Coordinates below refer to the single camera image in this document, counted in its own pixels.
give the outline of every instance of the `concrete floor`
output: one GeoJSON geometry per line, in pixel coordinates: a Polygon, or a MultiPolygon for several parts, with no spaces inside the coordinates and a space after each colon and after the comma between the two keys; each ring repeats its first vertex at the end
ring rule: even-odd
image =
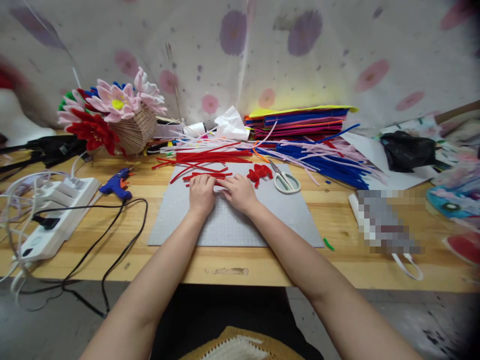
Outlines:
{"type": "MultiPolygon", "coordinates": [[[[0,284],[0,359],[78,359],[102,319],[68,293],[51,300],[40,311],[27,312],[14,304],[9,286],[9,280],[0,284]]],[[[127,286],[126,282],[107,283],[110,304],[127,286]]],[[[72,287],[100,309],[103,307],[99,282],[84,281],[72,287]]],[[[52,290],[49,295],[57,293],[58,290],[52,290]]],[[[297,326],[306,340],[326,360],[340,359],[302,293],[294,287],[288,288],[287,293],[297,326]]],[[[424,359],[456,359],[456,351],[464,348],[462,335],[468,331],[475,310],[473,295],[381,290],[363,290],[362,294],[424,359]]],[[[39,307],[46,298],[45,293],[24,296],[22,304],[39,307]]]]}

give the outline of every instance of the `gray cutting mat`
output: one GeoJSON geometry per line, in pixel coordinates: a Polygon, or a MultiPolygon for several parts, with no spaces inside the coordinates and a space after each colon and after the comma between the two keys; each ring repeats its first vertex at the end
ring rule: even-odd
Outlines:
{"type": "MultiPolygon", "coordinates": [[[[287,164],[276,164],[278,168],[290,173],[287,164]]],[[[227,163],[228,172],[246,176],[249,169],[253,169],[251,163],[227,163]]],[[[209,164],[209,168],[221,170],[222,164],[209,164]]],[[[184,166],[176,166],[172,178],[184,166]]],[[[185,186],[182,177],[192,171],[182,174],[173,184],[168,185],[155,225],[151,230],[148,245],[160,246],[180,224],[189,210],[189,188],[185,186]]],[[[223,189],[215,186],[215,192],[223,189]]],[[[273,180],[260,179],[256,196],[272,213],[287,224],[297,234],[304,238],[315,248],[323,248],[324,243],[315,226],[312,215],[301,193],[282,194],[275,188],[273,180]]],[[[262,235],[253,225],[250,219],[232,207],[224,196],[219,193],[216,197],[215,207],[206,219],[205,225],[198,238],[198,246],[213,247],[268,247],[262,235]]]]}

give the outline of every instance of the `woven basket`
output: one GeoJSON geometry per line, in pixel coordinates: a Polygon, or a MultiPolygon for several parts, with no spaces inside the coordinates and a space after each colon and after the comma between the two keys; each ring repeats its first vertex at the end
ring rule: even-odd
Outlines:
{"type": "MultiPolygon", "coordinates": [[[[132,118],[113,122],[109,125],[111,130],[120,138],[118,145],[125,149],[127,155],[134,155],[143,151],[147,142],[152,138],[157,126],[157,117],[142,102],[140,109],[132,118]]],[[[122,154],[118,146],[115,148],[115,152],[122,154]]]]}

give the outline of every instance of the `fabric backdrop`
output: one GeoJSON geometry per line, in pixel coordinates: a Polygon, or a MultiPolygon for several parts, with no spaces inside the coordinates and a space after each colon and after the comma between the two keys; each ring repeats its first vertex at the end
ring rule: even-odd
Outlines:
{"type": "Polygon", "coordinates": [[[142,66],[188,124],[341,104],[378,129],[480,98],[478,21],[465,0],[7,0],[0,68],[56,127],[73,68],[85,89],[142,66]]]}

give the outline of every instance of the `hot glue gun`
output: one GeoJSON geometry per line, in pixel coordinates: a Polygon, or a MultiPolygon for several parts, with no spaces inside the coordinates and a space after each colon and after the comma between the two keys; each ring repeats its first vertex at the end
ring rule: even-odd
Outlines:
{"type": "Polygon", "coordinates": [[[105,185],[100,187],[99,191],[105,195],[115,193],[121,200],[130,200],[132,193],[124,189],[129,184],[129,182],[125,182],[125,180],[134,175],[133,172],[130,172],[131,169],[131,167],[126,167],[117,172],[105,185]]]}

